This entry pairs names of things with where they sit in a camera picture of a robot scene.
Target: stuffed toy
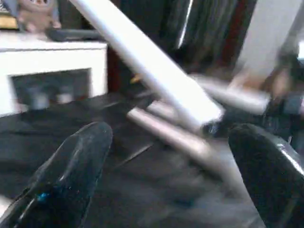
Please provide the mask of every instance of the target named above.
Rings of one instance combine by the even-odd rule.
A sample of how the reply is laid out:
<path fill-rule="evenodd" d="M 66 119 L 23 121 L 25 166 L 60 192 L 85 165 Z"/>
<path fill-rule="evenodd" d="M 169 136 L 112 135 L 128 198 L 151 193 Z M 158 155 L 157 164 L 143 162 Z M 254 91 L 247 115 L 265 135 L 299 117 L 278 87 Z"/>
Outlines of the stuffed toy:
<path fill-rule="evenodd" d="M 2 0 L 16 18 L 20 31 L 40 33 L 49 27 L 60 28 L 57 0 Z"/>

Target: metal rod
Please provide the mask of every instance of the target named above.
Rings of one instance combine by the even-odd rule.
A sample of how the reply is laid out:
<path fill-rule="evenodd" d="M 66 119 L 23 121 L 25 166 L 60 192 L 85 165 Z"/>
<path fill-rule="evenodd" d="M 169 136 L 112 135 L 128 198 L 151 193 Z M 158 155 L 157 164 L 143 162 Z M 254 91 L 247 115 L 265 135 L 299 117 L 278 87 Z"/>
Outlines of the metal rod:
<path fill-rule="evenodd" d="M 132 109 L 127 117 L 173 148 L 184 152 L 204 168 L 216 173 L 239 197 L 250 198 L 231 153 L 230 156 L 219 154 L 202 138 L 140 108 Z"/>
<path fill-rule="evenodd" d="M 213 102 L 110 0 L 70 1 L 132 70 L 141 75 L 144 83 L 178 110 L 185 127 L 197 132 L 206 123 L 222 117 L 220 105 Z M 197 99 L 201 101 L 200 105 L 195 102 Z"/>
<path fill-rule="evenodd" d="M 191 77 L 219 102 L 253 114 L 263 114 L 271 100 L 270 94 L 262 91 L 229 87 L 225 82 L 202 75 L 191 75 Z"/>
<path fill-rule="evenodd" d="M 5 210 L 9 207 L 9 205 L 12 203 L 11 199 L 8 199 L 4 196 L 0 196 L 0 216 L 3 215 Z"/>
<path fill-rule="evenodd" d="M 179 124 L 180 122 L 179 116 L 175 109 L 171 105 L 162 101 L 153 101 L 152 104 L 147 107 L 147 110 L 173 124 Z"/>

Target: black fabric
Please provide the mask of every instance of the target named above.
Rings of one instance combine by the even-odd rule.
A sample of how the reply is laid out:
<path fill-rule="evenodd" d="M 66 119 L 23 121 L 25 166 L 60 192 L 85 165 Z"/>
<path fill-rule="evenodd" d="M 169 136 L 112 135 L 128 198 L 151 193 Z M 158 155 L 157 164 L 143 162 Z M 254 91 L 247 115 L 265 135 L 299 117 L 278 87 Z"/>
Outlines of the black fabric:
<path fill-rule="evenodd" d="M 230 198 L 188 157 L 129 122 L 133 105 L 108 94 L 0 118 L 0 195 L 19 195 L 69 135 L 101 121 L 114 140 L 85 228 L 264 227 L 251 202 Z"/>

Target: white wall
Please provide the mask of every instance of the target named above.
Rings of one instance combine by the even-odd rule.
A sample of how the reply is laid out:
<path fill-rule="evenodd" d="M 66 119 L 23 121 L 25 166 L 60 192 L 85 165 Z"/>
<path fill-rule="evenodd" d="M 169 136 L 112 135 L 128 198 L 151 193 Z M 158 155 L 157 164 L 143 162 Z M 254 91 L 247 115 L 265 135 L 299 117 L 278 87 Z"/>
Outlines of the white wall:
<path fill-rule="evenodd" d="M 301 3 L 302 0 L 258 0 L 238 63 L 257 74 L 269 75 Z"/>

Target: white shelf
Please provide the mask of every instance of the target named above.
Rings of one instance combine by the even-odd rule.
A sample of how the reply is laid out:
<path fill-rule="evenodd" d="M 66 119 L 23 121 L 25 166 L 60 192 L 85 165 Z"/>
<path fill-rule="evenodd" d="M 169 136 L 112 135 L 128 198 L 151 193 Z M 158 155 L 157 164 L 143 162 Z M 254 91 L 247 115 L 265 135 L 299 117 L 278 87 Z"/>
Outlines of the white shelf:
<path fill-rule="evenodd" d="M 90 69 L 89 97 L 107 92 L 107 44 L 52 42 L 44 35 L 0 32 L 0 116 L 15 114 L 12 76 Z"/>

